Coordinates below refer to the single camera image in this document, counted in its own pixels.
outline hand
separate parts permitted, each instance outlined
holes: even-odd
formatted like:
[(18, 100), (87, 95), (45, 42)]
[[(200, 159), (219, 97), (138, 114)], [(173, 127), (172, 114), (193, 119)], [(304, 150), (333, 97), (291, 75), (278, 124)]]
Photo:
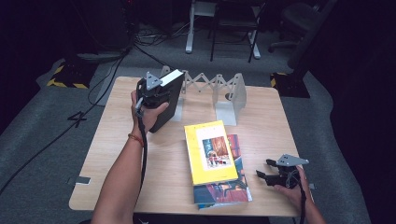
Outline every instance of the hand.
[[(309, 190), (308, 181), (306, 180), (304, 170), (297, 166), (298, 172), (300, 174), (301, 184), (303, 186), (303, 190), (305, 191), (306, 202), (312, 203), (311, 191)], [(285, 195), (289, 198), (290, 202), (301, 212), (301, 190), (300, 186), (296, 186), (294, 189), (288, 189), (280, 185), (275, 185), (274, 189)]]
[[(136, 136), (141, 137), (141, 132), (139, 130), (139, 124), (137, 121), (137, 116), (135, 114), (134, 108), (136, 106), (136, 91), (131, 92), (132, 99), (132, 118), (134, 119), (134, 127), (132, 128), (132, 133)], [(152, 126), (154, 126), (155, 121), (157, 121), (157, 117), (169, 106), (169, 103), (165, 102), (158, 106), (155, 109), (146, 109), (144, 106), (142, 107), (142, 111), (144, 111), (143, 116), (143, 124), (145, 125), (145, 133), (147, 133)]]

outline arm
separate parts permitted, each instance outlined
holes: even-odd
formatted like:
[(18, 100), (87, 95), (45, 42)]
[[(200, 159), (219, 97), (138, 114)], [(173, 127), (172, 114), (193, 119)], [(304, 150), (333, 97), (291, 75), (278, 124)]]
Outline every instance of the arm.
[[(322, 214), (318, 210), (317, 206), (314, 204), (314, 201), (311, 197), (311, 191), (309, 190), (308, 181), (306, 180), (306, 176), (304, 170), (301, 167), (297, 166), (297, 169), (300, 174), (301, 184), (305, 191), (306, 201), (305, 201), (305, 218), (308, 223), (316, 223), (316, 224), (325, 224)], [(294, 189), (287, 189), (285, 187), (275, 185), (274, 188), (278, 190), (280, 193), (284, 194), (289, 198), (291, 203), (301, 212), (301, 191), (300, 187), (296, 186)]]
[[(132, 134), (142, 139), (134, 114), (136, 93), (131, 93), (132, 117), (134, 127)], [(143, 117), (145, 132), (154, 125), (168, 103), (156, 109), (146, 109)], [(133, 223), (134, 206), (139, 196), (143, 148), (139, 141), (128, 138), (120, 155), (117, 157), (102, 186), (99, 199), (93, 211), (92, 223)]]

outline wristband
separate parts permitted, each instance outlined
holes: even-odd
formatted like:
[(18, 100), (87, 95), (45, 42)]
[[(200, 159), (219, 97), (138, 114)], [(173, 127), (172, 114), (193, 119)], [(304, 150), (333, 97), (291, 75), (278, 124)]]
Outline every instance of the wristband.
[(132, 139), (138, 141), (140, 143), (140, 146), (142, 146), (142, 147), (145, 146), (145, 144), (143, 143), (143, 140), (132, 133), (128, 133), (128, 138), (132, 138)]

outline dark background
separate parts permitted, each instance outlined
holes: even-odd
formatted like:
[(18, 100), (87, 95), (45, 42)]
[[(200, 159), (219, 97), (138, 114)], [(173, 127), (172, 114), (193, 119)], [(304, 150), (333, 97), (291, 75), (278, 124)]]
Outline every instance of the dark background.
[[(262, 30), (276, 30), (280, 9), (291, 2), (274, 4)], [(148, 10), (149, 3), (135, 14), (125, 14), (119, 11), (126, 8), (124, 3), (138, 7), (137, 1), (3, 1), (0, 133), (38, 92), (36, 78), (54, 62), (72, 53), (106, 50), (95, 44), (80, 16), (88, 18), (88, 25), (97, 24), (93, 21), (103, 24), (92, 27), (94, 36), (112, 49), (122, 49), (127, 33), (136, 29), (132, 24), (136, 20), (155, 23), (156, 16), (164, 16), (139, 14)], [(165, 6), (174, 10), (177, 3), (169, 1)], [(339, 0), (315, 39), (320, 43), (319, 54), (310, 64), (310, 72), (332, 96), (334, 135), (361, 185), (373, 223), (389, 220), (395, 212), (392, 202), (396, 200), (391, 184), (396, 172), (392, 163), (396, 156), (396, 13), (391, 6), (390, 1)], [(168, 23), (188, 18), (175, 13), (171, 12), (174, 17)], [(161, 25), (169, 32), (169, 26)]]

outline yellow book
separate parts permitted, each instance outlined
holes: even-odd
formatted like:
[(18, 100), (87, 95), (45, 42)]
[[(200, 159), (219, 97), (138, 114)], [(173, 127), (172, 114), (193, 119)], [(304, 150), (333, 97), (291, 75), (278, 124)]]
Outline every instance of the yellow book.
[(222, 120), (187, 125), (184, 131), (194, 186), (238, 178)]

